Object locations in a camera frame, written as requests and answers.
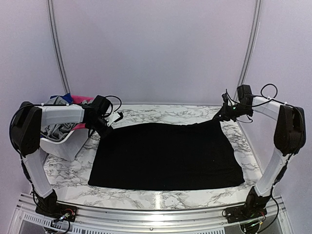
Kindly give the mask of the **black t-shirt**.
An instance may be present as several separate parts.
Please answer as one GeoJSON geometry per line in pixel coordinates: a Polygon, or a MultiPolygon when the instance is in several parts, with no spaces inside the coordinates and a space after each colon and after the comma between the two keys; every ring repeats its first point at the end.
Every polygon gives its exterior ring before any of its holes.
{"type": "Polygon", "coordinates": [[[218,120],[189,125],[143,123],[99,142],[90,186],[148,191],[220,189],[244,183],[218,120]]]}

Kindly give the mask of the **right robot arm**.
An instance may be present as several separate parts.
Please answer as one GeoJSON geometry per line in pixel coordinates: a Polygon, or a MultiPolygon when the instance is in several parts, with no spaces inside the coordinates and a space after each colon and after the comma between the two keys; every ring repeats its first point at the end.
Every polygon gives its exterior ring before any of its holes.
{"type": "Polygon", "coordinates": [[[293,156],[299,153],[306,142],[305,114],[301,107],[276,100],[275,97],[255,95],[249,85],[237,88],[238,100],[225,92],[223,104],[214,118],[219,121],[236,122],[241,116],[252,117],[255,112],[276,122],[273,136],[273,154],[261,179],[251,188],[242,206],[242,215],[252,218],[264,208],[273,196],[273,188],[284,176],[293,156]]]}

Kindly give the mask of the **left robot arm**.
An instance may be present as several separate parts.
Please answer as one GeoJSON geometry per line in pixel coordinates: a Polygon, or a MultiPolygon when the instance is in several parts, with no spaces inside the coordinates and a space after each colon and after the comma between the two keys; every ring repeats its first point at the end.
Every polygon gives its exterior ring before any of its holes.
{"type": "Polygon", "coordinates": [[[32,104],[27,101],[21,104],[9,124],[9,138],[38,199],[37,207],[51,217],[57,217],[62,211],[41,163],[44,155],[40,147],[42,127],[83,123],[87,129],[106,137],[113,129],[112,124],[122,118],[123,114],[114,111],[110,100],[100,95],[88,104],[32,104]]]}

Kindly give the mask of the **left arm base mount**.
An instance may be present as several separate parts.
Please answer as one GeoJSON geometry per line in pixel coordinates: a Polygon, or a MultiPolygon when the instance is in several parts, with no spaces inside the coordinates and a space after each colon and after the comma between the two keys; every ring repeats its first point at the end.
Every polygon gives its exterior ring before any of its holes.
{"type": "Polygon", "coordinates": [[[51,217],[56,222],[64,220],[74,222],[76,219],[77,211],[78,208],[76,206],[62,203],[56,203],[56,206],[52,207],[52,209],[48,209],[40,204],[36,207],[37,214],[51,217]]]}

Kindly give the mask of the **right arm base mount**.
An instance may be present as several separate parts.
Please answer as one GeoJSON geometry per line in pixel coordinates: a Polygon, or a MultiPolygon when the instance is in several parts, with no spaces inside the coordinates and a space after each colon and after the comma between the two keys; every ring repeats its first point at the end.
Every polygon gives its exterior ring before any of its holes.
{"type": "Polygon", "coordinates": [[[260,208],[249,211],[244,205],[227,207],[222,211],[222,215],[227,219],[228,223],[252,221],[256,218],[265,218],[267,210],[260,208]]]}

